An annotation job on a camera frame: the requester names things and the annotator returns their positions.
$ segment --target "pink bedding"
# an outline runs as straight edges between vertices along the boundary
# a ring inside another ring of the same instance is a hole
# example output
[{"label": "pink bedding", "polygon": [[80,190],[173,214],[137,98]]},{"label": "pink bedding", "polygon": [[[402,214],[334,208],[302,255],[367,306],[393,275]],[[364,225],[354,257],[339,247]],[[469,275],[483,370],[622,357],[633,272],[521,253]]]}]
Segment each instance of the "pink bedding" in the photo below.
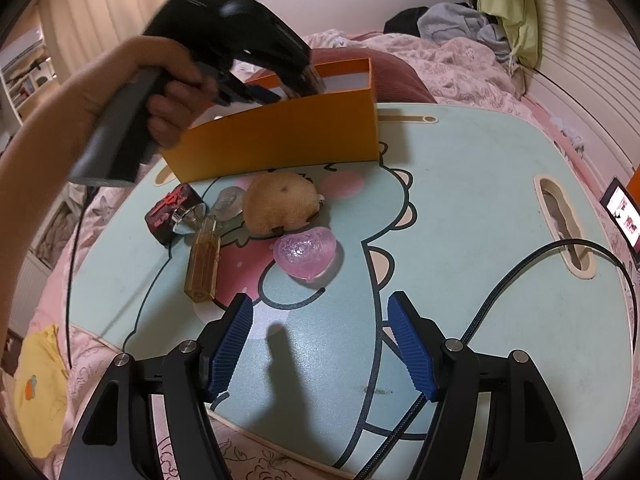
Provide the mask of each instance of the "pink bedding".
[{"label": "pink bedding", "polygon": [[[313,48],[331,48],[336,46],[366,47],[382,52],[394,54],[414,68],[425,86],[440,104],[458,104],[465,106],[488,108],[513,114],[533,124],[556,142],[556,146],[569,160],[580,181],[593,192],[593,177],[588,174],[579,158],[572,156],[570,145],[567,147],[564,137],[548,120],[548,114],[533,101],[519,101],[516,89],[508,74],[495,60],[492,51],[479,43],[465,38],[456,38],[444,44],[436,45],[413,36],[401,34],[376,35],[367,37],[363,41],[348,39],[343,33],[329,30],[306,38]],[[240,64],[236,72],[247,79],[258,69],[251,65]],[[129,191],[122,189],[105,189],[100,192],[87,211],[82,225],[76,270],[82,264],[91,246],[103,231],[113,213],[124,202]],[[631,256],[626,244],[617,229],[610,224],[602,208],[592,193],[588,193],[594,203],[603,226],[611,241],[613,251],[625,263],[629,263],[632,277],[638,287],[638,274],[631,264]],[[64,326],[64,307],[66,295],[66,277],[70,257],[69,243],[50,276],[44,290],[40,305],[34,316],[30,330],[41,330],[51,323]],[[66,362],[65,331],[59,330],[58,343],[61,354]],[[50,479],[57,479],[60,474],[63,457],[88,398],[100,379],[103,371],[116,353],[116,349],[82,332],[77,328],[71,330],[72,362],[70,371],[67,409],[63,425],[62,442],[51,455],[42,462],[41,467]],[[610,462],[616,450],[620,447],[631,427],[640,414],[640,362],[634,362],[634,387],[631,402],[625,419],[618,432],[618,436],[611,444],[601,460],[586,474],[585,478],[592,480]],[[235,478],[241,476],[247,479],[261,478],[338,478],[318,469],[303,465],[277,450],[248,439],[212,419],[212,426],[221,444],[227,465]],[[168,433],[163,417],[156,421],[158,447],[162,461],[164,478],[177,478],[177,471],[168,441]]]}]

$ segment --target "perfume bottle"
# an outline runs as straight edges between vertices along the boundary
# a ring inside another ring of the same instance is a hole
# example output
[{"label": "perfume bottle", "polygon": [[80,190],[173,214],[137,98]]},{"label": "perfume bottle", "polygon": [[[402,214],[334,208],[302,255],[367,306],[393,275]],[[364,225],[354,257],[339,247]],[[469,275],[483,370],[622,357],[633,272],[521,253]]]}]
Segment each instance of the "perfume bottle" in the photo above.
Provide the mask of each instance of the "perfume bottle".
[{"label": "perfume bottle", "polygon": [[217,227],[218,220],[215,215],[205,216],[191,246],[184,291],[194,303],[213,301],[216,297],[216,277],[220,259],[220,236]]}]

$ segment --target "translucent pink toy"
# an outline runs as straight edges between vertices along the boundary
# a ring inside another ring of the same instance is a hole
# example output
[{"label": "translucent pink toy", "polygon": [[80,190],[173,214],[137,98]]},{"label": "translucent pink toy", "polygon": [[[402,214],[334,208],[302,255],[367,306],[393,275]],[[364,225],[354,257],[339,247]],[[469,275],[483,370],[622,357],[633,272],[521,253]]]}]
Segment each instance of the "translucent pink toy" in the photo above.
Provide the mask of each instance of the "translucent pink toy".
[{"label": "translucent pink toy", "polygon": [[336,240],[326,227],[285,235],[273,247],[276,263],[289,276],[312,282],[331,264]]}]

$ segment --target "blue gripper pad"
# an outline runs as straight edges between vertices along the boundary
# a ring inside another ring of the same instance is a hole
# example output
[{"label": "blue gripper pad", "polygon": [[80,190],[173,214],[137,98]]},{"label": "blue gripper pad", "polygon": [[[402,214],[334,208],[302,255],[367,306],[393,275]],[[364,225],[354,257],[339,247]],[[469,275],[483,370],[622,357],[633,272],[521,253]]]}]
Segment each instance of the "blue gripper pad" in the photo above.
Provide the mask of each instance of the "blue gripper pad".
[{"label": "blue gripper pad", "polygon": [[438,389],[433,378],[433,360],[395,294],[389,297],[386,311],[402,361],[415,389],[422,392],[428,400],[433,400]]},{"label": "blue gripper pad", "polygon": [[251,298],[246,296],[211,360],[211,380],[207,392],[214,397],[228,390],[253,322],[254,305]]}]

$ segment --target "open box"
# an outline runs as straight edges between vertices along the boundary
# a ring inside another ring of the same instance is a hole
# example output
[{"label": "open box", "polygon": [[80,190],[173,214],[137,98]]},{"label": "open box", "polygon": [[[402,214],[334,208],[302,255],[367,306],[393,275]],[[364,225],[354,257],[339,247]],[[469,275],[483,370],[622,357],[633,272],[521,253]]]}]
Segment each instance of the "open box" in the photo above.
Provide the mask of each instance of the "open box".
[{"label": "open box", "polygon": [[316,65],[320,95],[287,100],[275,75],[253,80],[283,97],[271,105],[211,107],[162,156],[181,182],[331,162],[377,160],[378,120],[369,58]]}]

